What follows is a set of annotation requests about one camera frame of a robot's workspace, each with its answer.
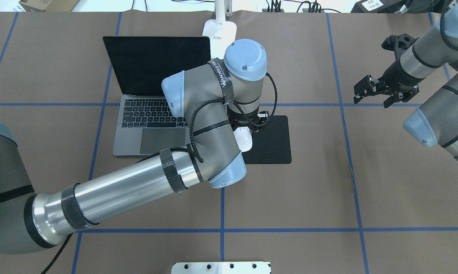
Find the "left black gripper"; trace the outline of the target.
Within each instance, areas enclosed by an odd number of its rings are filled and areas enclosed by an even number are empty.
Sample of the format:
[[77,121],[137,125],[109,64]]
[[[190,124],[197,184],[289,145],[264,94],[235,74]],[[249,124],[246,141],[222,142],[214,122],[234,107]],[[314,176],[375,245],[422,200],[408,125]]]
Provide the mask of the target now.
[[229,105],[227,107],[228,120],[231,129],[235,131],[239,127],[248,127],[252,132],[263,130],[270,114],[267,110],[259,112],[259,107],[252,108],[243,107],[242,105]]

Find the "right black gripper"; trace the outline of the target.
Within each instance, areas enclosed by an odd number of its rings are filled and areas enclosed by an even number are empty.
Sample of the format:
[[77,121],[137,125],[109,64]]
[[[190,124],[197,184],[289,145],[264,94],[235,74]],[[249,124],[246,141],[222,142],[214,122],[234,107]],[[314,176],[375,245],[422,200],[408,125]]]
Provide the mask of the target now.
[[418,89],[412,89],[419,83],[419,78],[409,75],[399,61],[394,61],[378,79],[366,75],[354,85],[354,104],[358,104],[363,98],[380,95],[391,95],[383,102],[383,107],[388,108],[394,103],[408,102],[418,93]]

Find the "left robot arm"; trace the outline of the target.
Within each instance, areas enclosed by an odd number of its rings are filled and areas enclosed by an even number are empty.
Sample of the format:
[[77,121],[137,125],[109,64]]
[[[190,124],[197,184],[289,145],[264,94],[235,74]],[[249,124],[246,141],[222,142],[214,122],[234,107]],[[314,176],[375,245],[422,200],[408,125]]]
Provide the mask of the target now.
[[0,254],[53,248],[76,231],[198,183],[223,188],[247,172],[232,125],[259,127],[259,98],[267,52],[239,39],[223,59],[212,59],[161,82],[173,116],[185,117],[189,148],[165,148],[131,166],[55,194],[36,193],[17,143],[0,122]]

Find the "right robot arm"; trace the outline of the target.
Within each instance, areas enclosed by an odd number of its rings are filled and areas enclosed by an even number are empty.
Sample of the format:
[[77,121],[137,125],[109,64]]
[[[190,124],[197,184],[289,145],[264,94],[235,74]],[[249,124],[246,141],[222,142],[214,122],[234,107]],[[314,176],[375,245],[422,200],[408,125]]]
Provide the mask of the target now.
[[458,2],[444,2],[440,19],[419,38],[389,36],[382,48],[395,61],[381,77],[366,75],[354,85],[355,104],[365,97],[386,95],[383,106],[408,102],[419,93],[419,83],[448,64],[456,74],[404,120],[404,129],[425,147],[439,145],[458,162]]

